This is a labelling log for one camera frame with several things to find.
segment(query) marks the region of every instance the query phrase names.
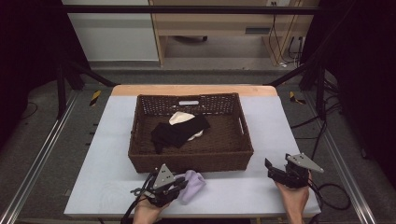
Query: white table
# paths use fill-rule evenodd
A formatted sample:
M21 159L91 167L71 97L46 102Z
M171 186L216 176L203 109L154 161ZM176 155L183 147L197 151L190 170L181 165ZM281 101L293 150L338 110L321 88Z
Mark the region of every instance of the white table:
M162 217L283 217L285 211L264 159L284 169L285 154L299 154L275 89L251 86L120 86L109 97L64 213L70 217L122 217L148 174L138 174L128 158L136 94L240 92L254 155L246 171L203 173L206 186L184 205L175 200ZM304 216L320 213L313 191Z

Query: human hand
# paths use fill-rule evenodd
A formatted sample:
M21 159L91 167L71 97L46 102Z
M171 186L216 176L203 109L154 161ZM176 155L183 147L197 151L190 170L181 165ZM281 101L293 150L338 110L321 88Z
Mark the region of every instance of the human hand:
M169 204L170 203L164 205L163 207L157 207L154 204L151 204L145 195L142 195L139 199L139 203L134 209L134 224L154 223L161 211L168 207Z
M289 223L303 223L303 211L308 201L309 187L291 189L278 182L275 182L275 184L282 195L283 206L288 215Z

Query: wicker basket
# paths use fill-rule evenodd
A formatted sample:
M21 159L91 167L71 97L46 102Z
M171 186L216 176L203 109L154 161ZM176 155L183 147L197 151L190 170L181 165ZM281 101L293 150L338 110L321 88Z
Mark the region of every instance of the wicker basket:
M166 147L156 154L150 133L177 111L204 114L211 127L181 148ZM237 93L137 96L128 156L138 173L152 172L163 163L178 173L246 170L252 155Z

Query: white wall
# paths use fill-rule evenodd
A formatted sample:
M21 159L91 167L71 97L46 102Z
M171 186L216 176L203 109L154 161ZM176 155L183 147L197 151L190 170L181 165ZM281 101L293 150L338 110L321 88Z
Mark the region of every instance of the white wall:
M148 5L147 0L63 0L64 5ZM157 61L149 14L69 14L88 61Z

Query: purple cloth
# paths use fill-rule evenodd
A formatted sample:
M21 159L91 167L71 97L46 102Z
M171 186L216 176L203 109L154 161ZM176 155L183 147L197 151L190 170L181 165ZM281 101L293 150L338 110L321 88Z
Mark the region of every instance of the purple cloth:
M197 194L201 188L206 185L206 182L200 173L193 170L188 170L184 175L177 175L176 178L182 177L189 181L186 188L180 191L178 198L185 204L189 203L191 199Z

